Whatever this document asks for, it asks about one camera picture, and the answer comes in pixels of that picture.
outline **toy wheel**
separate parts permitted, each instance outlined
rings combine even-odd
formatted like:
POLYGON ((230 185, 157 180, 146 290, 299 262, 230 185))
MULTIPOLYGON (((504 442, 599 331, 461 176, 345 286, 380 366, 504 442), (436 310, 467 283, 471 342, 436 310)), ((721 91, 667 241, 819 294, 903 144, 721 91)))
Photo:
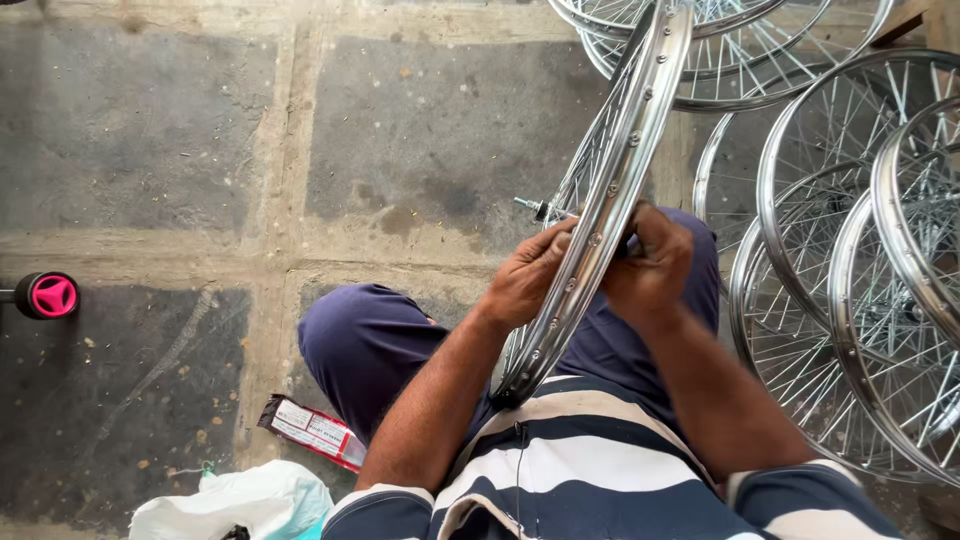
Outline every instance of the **toy wheel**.
POLYGON ((80 307, 80 288, 62 272, 35 272, 16 285, 13 302, 31 319, 61 319, 80 307))

